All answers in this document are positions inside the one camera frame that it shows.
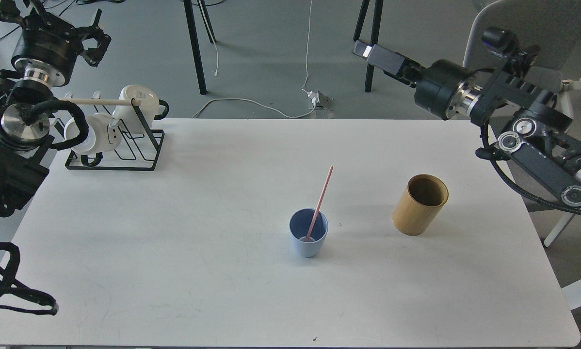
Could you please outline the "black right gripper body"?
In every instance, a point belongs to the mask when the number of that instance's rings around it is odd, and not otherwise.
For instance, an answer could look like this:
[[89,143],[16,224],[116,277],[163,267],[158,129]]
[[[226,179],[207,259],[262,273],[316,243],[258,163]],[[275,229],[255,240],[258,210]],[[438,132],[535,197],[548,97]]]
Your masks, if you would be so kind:
[[415,88],[421,79],[421,71],[424,69],[421,64],[385,47],[371,46],[357,40],[354,42],[353,53],[364,58],[370,66],[381,69],[384,74],[410,88]]

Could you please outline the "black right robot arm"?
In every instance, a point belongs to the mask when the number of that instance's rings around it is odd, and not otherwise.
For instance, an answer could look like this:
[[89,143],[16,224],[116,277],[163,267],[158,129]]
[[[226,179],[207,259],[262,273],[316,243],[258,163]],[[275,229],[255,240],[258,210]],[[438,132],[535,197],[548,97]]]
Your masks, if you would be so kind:
[[415,89],[415,104],[447,121],[459,114],[481,129],[475,154],[492,163],[519,195],[581,216],[581,141],[567,135],[572,119],[552,107],[556,95],[525,81],[539,46],[520,48],[512,31],[489,27],[483,44],[500,63],[478,86],[475,72],[439,60],[418,62],[357,40],[353,53]]

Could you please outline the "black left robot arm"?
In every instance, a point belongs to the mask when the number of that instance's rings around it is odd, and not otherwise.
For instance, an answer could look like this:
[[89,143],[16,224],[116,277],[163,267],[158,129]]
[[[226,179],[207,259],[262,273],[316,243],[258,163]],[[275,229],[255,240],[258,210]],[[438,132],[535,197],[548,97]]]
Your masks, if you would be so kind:
[[23,16],[13,0],[0,0],[0,21],[17,24],[21,36],[0,70],[0,217],[23,208],[48,175],[41,165],[48,150],[81,144],[89,126],[81,108],[62,101],[52,88],[69,84],[79,57],[92,67],[106,54],[111,37],[97,10],[89,26],[75,27],[39,0],[25,0]]

